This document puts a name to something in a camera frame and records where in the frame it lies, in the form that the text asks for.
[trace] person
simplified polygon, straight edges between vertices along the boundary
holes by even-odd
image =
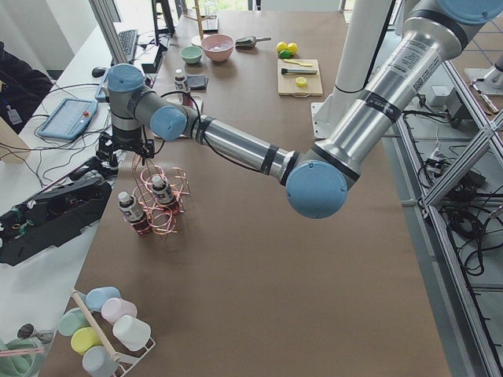
[[[52,86],[49,77],[5,51],[0,42],[0,116],[17,134]]]

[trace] cutting board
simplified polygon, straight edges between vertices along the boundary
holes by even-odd
[[[298,64],[285,63],[282,59],[277,60],[277,92],[280,96],[322,96],[323,89],[321,88],[320,68],[318,67],[318,60],[316,59],[295,59],[302,63],[310,63],[312,67],[301,67]],[[316,69],[316,75],[282,75],[282,68],[293,69]],[[305,77],[307,79],[307,86],[299,88],[296,85],[297,77]]]

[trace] keyboard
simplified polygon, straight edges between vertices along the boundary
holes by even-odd
[[[138,40],[138,30],[131,29],[121,31],[118,34],[120,44],[124,49],[124,53],[126,53],[127,61],[130,63],[134,60],[134,54],[136,53],[136,42]]]

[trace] floor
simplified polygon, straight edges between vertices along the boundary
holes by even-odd
[[[503,17],[499,17],[494,22],[488,23],[468,45],[466,51],[453,61],[457,70],[464,74],[466,68],[489,68],[503,53],[503,38],[501,37],[501,33],[503,33]],[[383,57],[389,56],[389,49],[395,43],[396,36],[388,33],[384,45],[387,51],[381,55]],[[432,84],[445,85],[452,88],[452,83],[446,76],[443,68],[440,68],[430,81],[426,83],[421,93],[427,93],[429,86]],[[503,100],[492,99],[503,105],[503,102],[498,102]],[[466,123],[461,130],[455,130],[450,126],[439,125],[438,123],[430,123],[418,119],[414,119],[414,121],[413,134],[418,140],[417,147],[425,156],[429,156],[435,148],[437,139],[440,139],[442,142],[441,151],[448,158],[455,158],[456,153],[452,153],[454,149],[449,149],[449,147],[459,146],[461,148],[457,151],[460,152],[463,145],[466,145],[478,131],[478,128],[473,126],[473,123]],[[420,208],[417,205],[409,205],[420,196],[417,184],[417,172],[414,171],[409,163],[406,150],[400,137],[397,135],[398,130],[396,128],[390,130],[388,134],[390,137],[384,138],[383,143],[387,149],[387,154],[395,173],[398,194],[404,203],[404,214],[417,250],[417,259],[424,276],[431,308],[435,314],[435,320],[437,321],[439,334],[442,338],[451,371],[456,377],[487,375],[472,334],[469,331],[469,325],[465,319],[463,308],[457,299],[457,292],[452,284],[450,272],[442,255],[438,238],[433,228],[429,226],[427,221],[423,220]],[[490,154],[484,156],[475,165],[475,168],[483,171],[483,174],[487,177],[488,183],[486,189],[488,191],[497,188],[503,183],[500,174],[501,167]],[[495,241],[493,242],[501,242],[501,236],[495,237]],[[482,284],[499,284],[501,282],[502,265],[503,256],[497,252],[491,254],[487,257],[487,268],[483,278],[474,281]],[[503,316],[501,315],[501,306],[503,305],[503,301],[501,293],[481,293],[477,297],[479,304],[482,306],[483,315],[487,318],[486,323],[490,329],[494,343],[497,345],[502,344],[503,331],[501,329],[503,327]],[[500,346],[496,347],[500,357],[503,357],[503,353],[500,352],[501,348]]]

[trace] small bowl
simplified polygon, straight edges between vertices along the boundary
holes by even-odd
[[[180,56],[187,64],[197,64],[203,56],[203,50],[199,47],[189,46],[180,51]]]

